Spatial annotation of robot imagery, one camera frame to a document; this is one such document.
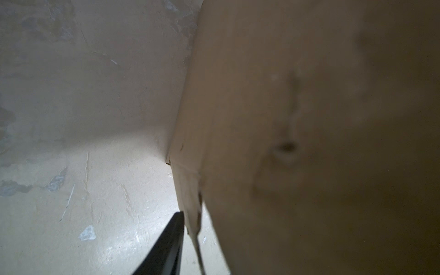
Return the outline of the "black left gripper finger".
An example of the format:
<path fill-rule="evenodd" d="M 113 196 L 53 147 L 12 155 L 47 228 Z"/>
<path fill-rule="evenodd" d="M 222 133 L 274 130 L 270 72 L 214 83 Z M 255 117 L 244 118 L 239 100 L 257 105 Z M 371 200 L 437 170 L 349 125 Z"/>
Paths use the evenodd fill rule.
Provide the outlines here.
<path fill-rule="evenodd" d="M 184 212 L 176 212 L 133 275 L 179 275 L 184 238 Z"/>

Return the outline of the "brown cardboard box sheet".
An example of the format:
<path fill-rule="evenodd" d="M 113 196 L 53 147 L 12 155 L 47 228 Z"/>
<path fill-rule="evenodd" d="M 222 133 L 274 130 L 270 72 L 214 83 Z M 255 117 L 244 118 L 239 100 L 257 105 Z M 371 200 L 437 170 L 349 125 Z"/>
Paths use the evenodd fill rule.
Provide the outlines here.
<path fill-rule="evenodd" d="M 234 275 L 440 272 L 440 3 L 204 1 L 168 162 Z"/>

